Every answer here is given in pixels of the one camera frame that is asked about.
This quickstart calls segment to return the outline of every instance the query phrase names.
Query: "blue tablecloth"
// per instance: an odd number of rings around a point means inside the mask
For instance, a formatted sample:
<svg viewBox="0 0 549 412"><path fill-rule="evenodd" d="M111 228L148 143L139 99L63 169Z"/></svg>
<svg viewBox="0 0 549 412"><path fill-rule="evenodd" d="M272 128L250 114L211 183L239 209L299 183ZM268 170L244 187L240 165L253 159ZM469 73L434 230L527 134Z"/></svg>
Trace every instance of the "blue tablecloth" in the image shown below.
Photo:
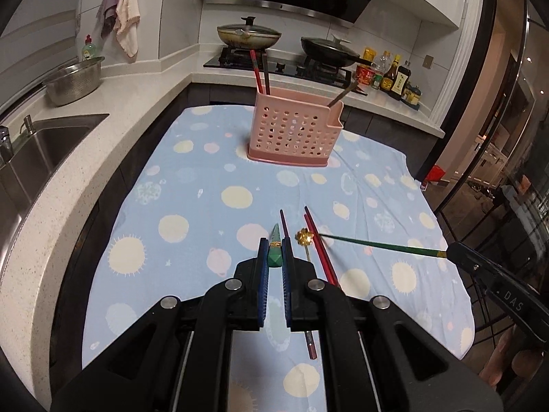
<svg viewBox="0 0 549 412"><path fill-rule="evenodd" d="M402 153L343 131L326 168L254 162L245 153L252 116L248 106L195 107L169 128L124 201L95 273L84 365L163 296L202 296L231 277L238 262L256 256L279 209L290 234L305 226L307 205L321 232L446 249ZM326 245L347 295L389 297L457 357L465 355L474 322L453 264ZM294 254L306 258L297 244ZM314 247L311 257L324 278ZM285 327L282 299L281 270L272 268L265 328L233 339L229 411L326 410L322 362L309 359L303 333Z"/></svg>

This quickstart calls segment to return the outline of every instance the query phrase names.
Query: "pink utensil holder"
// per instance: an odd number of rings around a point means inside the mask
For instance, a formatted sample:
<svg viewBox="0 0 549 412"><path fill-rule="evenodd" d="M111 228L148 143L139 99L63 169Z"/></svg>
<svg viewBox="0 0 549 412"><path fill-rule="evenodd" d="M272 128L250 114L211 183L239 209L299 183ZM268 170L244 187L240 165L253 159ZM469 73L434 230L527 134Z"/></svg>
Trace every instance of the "pink utensil holder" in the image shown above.
<svg viewBox="0 0 549 412"><path fill-rule="evenodd" d="M248 158L288 166L326 167L343 126L343 102L271 87L257 93Z"/></svg>

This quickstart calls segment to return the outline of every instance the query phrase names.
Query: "kitchen sink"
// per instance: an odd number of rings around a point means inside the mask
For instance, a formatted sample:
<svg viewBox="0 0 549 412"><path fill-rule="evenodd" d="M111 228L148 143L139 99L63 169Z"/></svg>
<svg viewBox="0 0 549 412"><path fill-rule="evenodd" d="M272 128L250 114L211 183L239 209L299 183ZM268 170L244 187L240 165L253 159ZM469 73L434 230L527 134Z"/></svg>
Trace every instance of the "kitchen sink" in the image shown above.
<svg viewBox="0 0 549 412"><path fill-rule="evenodd" d="M14 141L14 155L0 167L0 272L17 232L43 188L69 154L107 114L33 122L35 132Z"/></svg>

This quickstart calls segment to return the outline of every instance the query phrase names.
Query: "dark floor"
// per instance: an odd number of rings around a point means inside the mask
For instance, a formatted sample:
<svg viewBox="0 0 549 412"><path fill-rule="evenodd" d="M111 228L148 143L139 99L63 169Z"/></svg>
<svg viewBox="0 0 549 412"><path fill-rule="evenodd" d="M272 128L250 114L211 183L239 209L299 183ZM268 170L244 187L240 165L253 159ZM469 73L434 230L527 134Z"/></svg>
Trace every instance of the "dark floor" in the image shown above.
<svg viewBox="0 0 549 412"><path fill-rule="evenodd" d="M448 185L430 184L424 195L431 209L435 209L446 197L448 192L454 186L454 183ZM488 217L482 220L480 226L470 234L466 240L463 238L473 229L473 227L485 216L492 207L492 201L484 194L475 191L469 185L464 184L457 194L452 198L448 205L443 209L446 221L439 214L437 216L444 237L448 243L463 241L468 246L476 247L482 240L495 228L498 219L503 216L503 207L495 209ZM476 288L473 286L471 277L464 271L459 272L463 283L473 304L473 316L475 327L481 327L487 323L489 318L496 318L502 314L502 310L489 299L478 301ZM480 372L484 364L490 358L494 350L494 343L497 343L501 334L491 338L492 333L497 333L512 324L509 317L494 324L492 330L490 327L475 333L474 344L463 358L463 362L475 373Z"/></svg>

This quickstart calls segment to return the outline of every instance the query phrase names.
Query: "purple towel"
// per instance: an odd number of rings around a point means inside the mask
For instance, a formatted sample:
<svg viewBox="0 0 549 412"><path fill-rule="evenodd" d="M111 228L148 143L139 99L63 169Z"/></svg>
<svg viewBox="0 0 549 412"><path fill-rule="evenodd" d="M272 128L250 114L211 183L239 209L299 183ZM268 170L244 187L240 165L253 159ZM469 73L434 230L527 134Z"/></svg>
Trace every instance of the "purple towel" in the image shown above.
<svg viewBox="0 0 549 412"><path fill-rule="evenodd" d="M116 5L118 0L103 0L100 8L97 11L97 18L100 19L101 38L104 39L109 36L113 30L114 23L116 22Z"/></svg>

